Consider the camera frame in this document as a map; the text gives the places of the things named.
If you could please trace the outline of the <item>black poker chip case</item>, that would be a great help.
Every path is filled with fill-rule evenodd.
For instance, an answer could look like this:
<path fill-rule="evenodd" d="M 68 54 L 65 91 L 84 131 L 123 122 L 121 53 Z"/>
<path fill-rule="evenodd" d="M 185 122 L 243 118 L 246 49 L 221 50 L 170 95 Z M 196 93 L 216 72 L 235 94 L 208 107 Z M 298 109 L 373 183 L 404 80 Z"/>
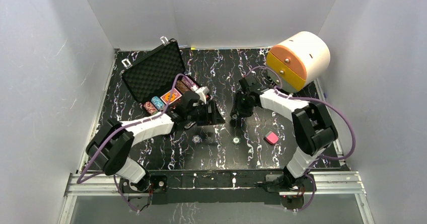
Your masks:
<path fill-rule="evenodd" d="M 175 39 L 163 39 L 160 46 L 125 69 L 121 73 L 121 79 L 133 98 L 138 103 L 144 104 L 151 102 L 154 96 L 161 97 L 176 89 L 176 82 L 182 77 L 189 77 L 198 88 L 202 87 L 192 77 L 185 75 L 185 71 L 178 42 Z M 165 109 L 172 109 L 179 102 L 173 105 L 169 105 L 168 102 Z"/>

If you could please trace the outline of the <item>green poker chip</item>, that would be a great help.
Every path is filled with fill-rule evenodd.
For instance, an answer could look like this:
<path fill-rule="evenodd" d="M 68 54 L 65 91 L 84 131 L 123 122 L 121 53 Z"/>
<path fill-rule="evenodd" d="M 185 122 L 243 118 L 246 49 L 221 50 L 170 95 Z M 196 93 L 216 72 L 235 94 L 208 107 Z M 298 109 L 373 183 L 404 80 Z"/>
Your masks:
<path fill-rule="evenodd" d="M 238 145 L 238 144 L 240 144 L 240 138 L 239 138 L 239 137 L 234 137 L 234 138 L 232 139 L 232 143 L 233 143 L 234 145 Z"/>

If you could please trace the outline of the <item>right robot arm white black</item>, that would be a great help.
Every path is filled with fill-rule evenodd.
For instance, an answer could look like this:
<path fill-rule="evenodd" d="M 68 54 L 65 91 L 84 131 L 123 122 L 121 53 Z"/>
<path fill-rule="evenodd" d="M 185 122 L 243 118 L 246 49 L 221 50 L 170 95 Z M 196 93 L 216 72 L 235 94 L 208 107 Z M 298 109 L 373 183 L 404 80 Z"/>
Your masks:
<path fill-rule="evenodd" d="M 259 107 L 278 113 L 292 122 L 297 142 L 295 153 L 284 167 L 283 175 L 264 184 L 298 190 L 313 164 L 338 138 L 326 106 L 316 99 L 294 100 L 278 88 L 262 85 L 252 76 L 240 79 L 239 84 L 240 90 L 234 96 L 230 114 L 232 119 L 250 117 L 254 108 Z"/>

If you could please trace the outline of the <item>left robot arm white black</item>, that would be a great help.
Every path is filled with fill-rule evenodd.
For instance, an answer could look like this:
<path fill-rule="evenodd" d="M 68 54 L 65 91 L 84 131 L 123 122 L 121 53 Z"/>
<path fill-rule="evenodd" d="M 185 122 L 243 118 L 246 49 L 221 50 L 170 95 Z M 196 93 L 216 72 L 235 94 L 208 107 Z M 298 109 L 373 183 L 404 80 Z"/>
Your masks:
<path fill-rule="evenodd" d="M 190 122 L 198 126 L 224 124 L 216 102 L 205 97 L 204 93 L 190 91 L 172 109 L 128 122 L 108 120 L 86 147 L 88 165 L 96 164 L 105 175 L 128 180 L 138 192 L 148 190 L 150 174 L 129 157 L 131 148 L 144 140 L 183 130 Z"/>

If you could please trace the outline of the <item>blue white poker chip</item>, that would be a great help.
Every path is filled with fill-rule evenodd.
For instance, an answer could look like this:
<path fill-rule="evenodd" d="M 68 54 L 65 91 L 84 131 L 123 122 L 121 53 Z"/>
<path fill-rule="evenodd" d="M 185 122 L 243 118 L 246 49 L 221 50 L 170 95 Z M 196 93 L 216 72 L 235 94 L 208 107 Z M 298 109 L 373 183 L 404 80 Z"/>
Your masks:
<path fill-rule="evenodd" d="M 201 137 L 199 135 L 194 135 L 192 137 L 192 142 L 195 143 L 195 144 L 200 143 L 201 142 Z"/>

